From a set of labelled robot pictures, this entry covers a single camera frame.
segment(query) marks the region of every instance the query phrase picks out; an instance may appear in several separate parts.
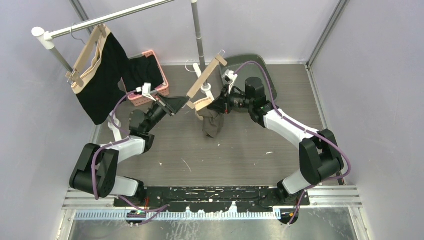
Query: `gray plastic tub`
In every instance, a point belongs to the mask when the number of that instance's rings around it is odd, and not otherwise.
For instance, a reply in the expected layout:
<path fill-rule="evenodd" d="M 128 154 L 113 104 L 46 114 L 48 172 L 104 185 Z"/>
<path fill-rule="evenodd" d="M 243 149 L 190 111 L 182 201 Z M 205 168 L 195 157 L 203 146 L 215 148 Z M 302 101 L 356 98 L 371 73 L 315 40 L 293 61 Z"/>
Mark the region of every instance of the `gray plastic tub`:
<path fill-rule="evenodd" d="M 267 65 L 265 64 L 261 56 L 256 54 L 243 54 L 243 55 L 231 56 L 231 57 L 225 58 L 225 60 L 228 62 L 226 66 L 219 65 L 219 71 L 221 76 L 224 75 L 226 70 L 236 71 L 242 64 L 248 61 L 255 61 L 258 64 L 260 64 L 262 68 L 265 70 L 265 73 L 269 79 L 269 83 L 271 85 L 271 90 L 272 90 L 272 96 L 274 97 L 274 100 L 277 99 L 277 91 L 274 87 L 273 80 L 271 79 L 270 73 L 267 70 Z M 238 77 L 237 77 L 237 80 L 235 81 L 234 86 L 238 87 L 242 91 L 245 91 L 245 81 L 248 78 L 251 78 L 251 77 L 260 78 L 262 80 L 262 84 L 265 86 L 266 99 L 268 100 L 271 99 L 270 91 L 268 90 L 267 81 L 265 80 L 261 69 L 257 65 L 248 64 L 244 66 L 243 69 L 241 69 L 240 72 L 238 72 L 237 74 L 238 74 Z M 224 78 L 222 78 L 222 82 L 224 83 L 224 85 L 227 83 L 227 81 L 225 81 Z"/>

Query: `wooden floor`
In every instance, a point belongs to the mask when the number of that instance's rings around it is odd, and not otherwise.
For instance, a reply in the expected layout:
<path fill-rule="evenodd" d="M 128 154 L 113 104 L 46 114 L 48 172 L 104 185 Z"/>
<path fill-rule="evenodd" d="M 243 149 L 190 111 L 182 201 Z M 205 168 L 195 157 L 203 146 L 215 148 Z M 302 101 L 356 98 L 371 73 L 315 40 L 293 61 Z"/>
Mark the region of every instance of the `wooden floor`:
<path fill-rule="evenodd" d="M 277 105 L 301 123 L 322 130 L 317 105 L 303 65 L 267 66 L 278 93 Z M 184 66 L 163 68 L 170 96 L 183 96 L 196 81 Z M 209 78 L 217 96 L 223 86 L 218 71 Z M 146 110 L 147 106 L 138 107 Z M 117 110 L 128 129 L 129 114 L 136 109 L 129 101 Z M 151 150 L 118 166 L 118 175 L 140 179 L 146 186 L 275 186 L 299 169 L 299 151 L 287 140 L 257 123 L 248 113 L 231 112 L 214 139 L 205 137 L 202 122 L 189 107 L 176 116 L 166 116 L 151 131 Z M 106 124 L 98 143 L 113 141 Z"/>

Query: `white wall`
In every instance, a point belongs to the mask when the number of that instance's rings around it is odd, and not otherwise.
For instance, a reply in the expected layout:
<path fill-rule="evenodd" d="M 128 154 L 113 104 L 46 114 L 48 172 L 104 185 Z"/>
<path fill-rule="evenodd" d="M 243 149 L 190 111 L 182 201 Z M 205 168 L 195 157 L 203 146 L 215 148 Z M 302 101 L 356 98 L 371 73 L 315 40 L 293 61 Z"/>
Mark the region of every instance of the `white wall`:
<path fill-rule="evenodd" d="M 424 2 L 353 0 L 312 67 L 375 239 L 423 239 Z"/>
<path fill-rule="evenodd" d="M 81 0 L 88 16 L 101 17 L 150 0 Z M 199 0 L 206 61 L 221 49 L 255 53 L 269 64 L 306 62 L 338 0 Z M 177 0 L 107 25 L 128 56 L 153 49 L 162 63 L 197 60 L 190 0 Z"/>
<path fill-rule="evenodd" d="M 5 1 L 0 39 L 0 234 L 5 240 L 50 240 L 69 177 L 93 123 L 64 77 L 65 70 L 32 36 L 79 22 L 67 0 Z M 85 36 L 85 32 L 75 34 Z M 83 45 L 54 41 L 72 62 Z"/>

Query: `dark gray garment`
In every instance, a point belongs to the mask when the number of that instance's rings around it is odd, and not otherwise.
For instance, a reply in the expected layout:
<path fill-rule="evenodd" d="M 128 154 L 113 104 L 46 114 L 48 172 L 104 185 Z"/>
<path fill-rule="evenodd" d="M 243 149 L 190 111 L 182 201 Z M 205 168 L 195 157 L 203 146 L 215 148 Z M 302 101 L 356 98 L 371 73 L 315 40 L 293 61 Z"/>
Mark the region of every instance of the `dark gray garment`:
<path fill-rule="evenodd" d="M 203 133 L 210 138 L 215 138 L 223 128 L 224 115 L 207 107 L 197 111 L 197 114 L 203 117 Z"/>

